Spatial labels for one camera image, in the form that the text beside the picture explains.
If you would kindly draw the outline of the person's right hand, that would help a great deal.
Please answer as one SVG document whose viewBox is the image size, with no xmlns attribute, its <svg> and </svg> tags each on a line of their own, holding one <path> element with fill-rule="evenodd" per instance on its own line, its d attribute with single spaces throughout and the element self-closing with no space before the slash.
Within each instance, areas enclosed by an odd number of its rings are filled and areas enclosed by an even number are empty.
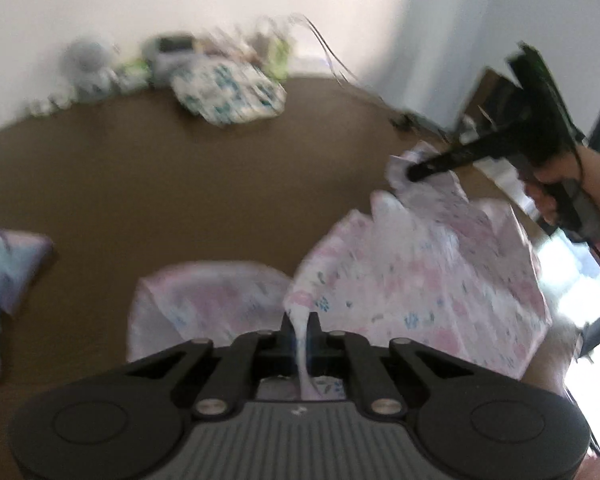
<svg viewBox="0 0 600 480">
<path fill-rule="evenodd" d="M 553 183 L 565 179 L 578 180 L 582 190 L 588 194 L 600 210 L 600 153 L 579 145 L 578 154 L 564 153 L 549 160 L 534 172 L 535 180 L 518 174 L 524 186 L 524 194 L 532 199 L 541 217 L 549 224 L 558 221 L 558 206 L 552 196 L 547 195 L 540 183 Z M 594 259 L 600 263 L 600 240 L 594 244 Z"/>
</svg>

